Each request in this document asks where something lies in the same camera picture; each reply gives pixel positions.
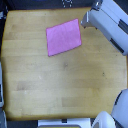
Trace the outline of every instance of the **wooden table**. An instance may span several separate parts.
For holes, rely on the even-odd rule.
[[[96,117],[111,113],[127,88],[126,57],[95,28],[80,26],[82,46],[48,57],[46,28],[90,8],[10,11],[3,36],[4,110],[7,119]]]

